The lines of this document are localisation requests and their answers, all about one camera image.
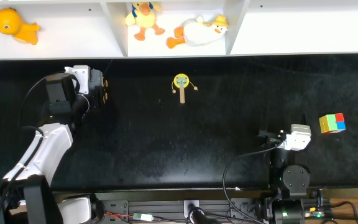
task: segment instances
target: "colorful cube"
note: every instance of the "colorful cube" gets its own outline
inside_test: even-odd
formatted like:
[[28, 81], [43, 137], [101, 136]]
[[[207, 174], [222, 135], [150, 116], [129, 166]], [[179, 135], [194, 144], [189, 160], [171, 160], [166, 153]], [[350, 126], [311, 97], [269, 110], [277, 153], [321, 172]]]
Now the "colorful cube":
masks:
[[323, 134], [339, 133], [346, 129], [345, 119], [341, 113], [322, 116], [319, 121], [321, 133]]

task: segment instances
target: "stuffed duck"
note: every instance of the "stuffed duck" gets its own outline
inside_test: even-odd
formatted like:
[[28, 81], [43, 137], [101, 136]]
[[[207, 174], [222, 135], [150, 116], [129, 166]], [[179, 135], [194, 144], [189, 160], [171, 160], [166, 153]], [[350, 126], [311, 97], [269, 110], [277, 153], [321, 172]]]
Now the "stuffed duck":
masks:
[[218, 15], [212, 23], [205, 23], [204, 19], [199, 16], [197, 20], [190, 19], [181, 27], [174, 31], [175, 37], [167, 39], [167, 45], [170, 49], [178, 44], [187, 44], [192, 47], [210, 44], [224, 36], [229, 24], [226, 17]]
[[137, 40], [145, 40], [146, 29], [153, 28], [155, 35], [161, 35], [165, 32], [165, 29], [159, 28], [155, 23], [157, 17], [154, 9], [158, 12], [162, 10], [162, 7], [157, 2], [133, 2], [132, 11], [125, 19], [125, 23], [128, 26], [136, 24], [140, 27], [140, 32], [135, 34]]
[[0, 32], [12, 35], [20, 43], [37, 44], [37, 31], [40, 27], [37, 23], [27, 24], [13, 8], [0, 10]]

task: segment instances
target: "red cube face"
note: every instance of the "red cube face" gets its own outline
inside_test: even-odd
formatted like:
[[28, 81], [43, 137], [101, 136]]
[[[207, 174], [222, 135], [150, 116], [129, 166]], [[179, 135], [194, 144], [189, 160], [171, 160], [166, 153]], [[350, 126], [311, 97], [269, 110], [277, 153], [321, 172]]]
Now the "red cube face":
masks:
[[335, 114], [335, 120], [336, 120], [336, 122], [345, 121], [343, 114]]

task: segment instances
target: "yellow hat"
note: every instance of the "yellow hat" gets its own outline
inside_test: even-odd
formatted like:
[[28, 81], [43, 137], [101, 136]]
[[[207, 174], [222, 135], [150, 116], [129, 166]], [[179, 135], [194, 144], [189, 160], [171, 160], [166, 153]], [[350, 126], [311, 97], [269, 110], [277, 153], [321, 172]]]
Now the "yellow hat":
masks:
[[224, 15], [218, 15], [215, 19], [215, 21], [212, 22], [212, 24], [218, 25], [218, 26], [229, 26], [229, 24], [226, 22], [226, 17]]

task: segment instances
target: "wooden handle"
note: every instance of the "wooden handle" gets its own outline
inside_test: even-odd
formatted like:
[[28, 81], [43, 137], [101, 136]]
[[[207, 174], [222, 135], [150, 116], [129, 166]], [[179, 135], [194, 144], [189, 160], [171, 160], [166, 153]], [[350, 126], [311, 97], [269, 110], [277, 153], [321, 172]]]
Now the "wooden handle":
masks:
[[180, 94], [180, 103], [185, 103], [185, 87], [180, 86], [179, 94]]

